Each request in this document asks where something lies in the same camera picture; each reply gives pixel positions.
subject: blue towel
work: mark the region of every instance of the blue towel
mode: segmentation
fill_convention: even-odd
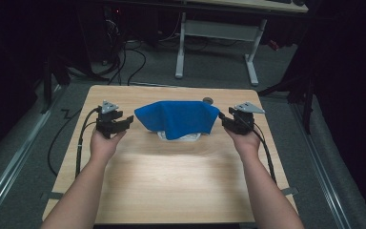
[[[138,108],[135,116],[150,131],[165,131],[168,140],[210,134],[219,110],[202,101],[159,101]]]

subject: human hand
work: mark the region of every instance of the human hand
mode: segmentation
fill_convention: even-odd
[[[242,160],[245,157],[258,158],[260,139],[254,132],[250,132],[247,135],[237,135],[226,128],[224,129],[228,133],[228,135],[233,139],[234,147],[236,148]]]
[[[107,139],[97,130],[91,134],[91,160],[100,161],[107,164],[115,153],[118,142],[126,134],[120,132],[110,139]]]

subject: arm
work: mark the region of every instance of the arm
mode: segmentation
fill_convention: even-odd
[[[41,228],[93,228],[106,165],[125,133],[106,139],[101,133],[93,131],[89,162],[51,210]]]
[[[243,162],[249,200],[260,228],[304,228],[295,209],[273,182],[258,157],[260,140],[254,133],[236,135],[226,130]]]

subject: wooden tabletop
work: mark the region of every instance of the wooden tabletop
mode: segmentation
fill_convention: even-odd
[[[204,3],[204,4],[215,4],[225,5],[231,7],[251,8],[260,10],[277,10],[286,12],[307,12],[308,8],[304,5],[302,7],[297,6],[293,2],[278,3],[268,0],[187,0],[187,2]]]
[[[53,192],[65,193],[74,181],[77,139],[89,111],[103,100],[115,103],[124,116],[160,100],[202,100],[210,97],[225,115],[228,108],[250,101],[261,108],[251,90],[93,86],[71,138]],[[97,114],[91,116],[95,121]],[[254,115],[263,131],[279,188],[287,188],[275,143],[264,114]],[[90,156],[93,125],[84,134],[83,167]],[[263,147],[259,154],[267,167]],[[295,207],[294,199],[288,196]],[[57,200],[50,199],[43,219]],[[219,223],[254,221],[243,167],[232,139],[216,120],[210,135],[196,142],[165,141],[135,119],[109,162],[96,223]]]

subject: forearm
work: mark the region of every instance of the forearm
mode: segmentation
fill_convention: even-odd
[[[97,215],[106,164],[89,161],[52,209],[42,228],[92,228]]]
[[[259,158],[242,158],[249,199],[259,228],[303,228],[298,214]]]

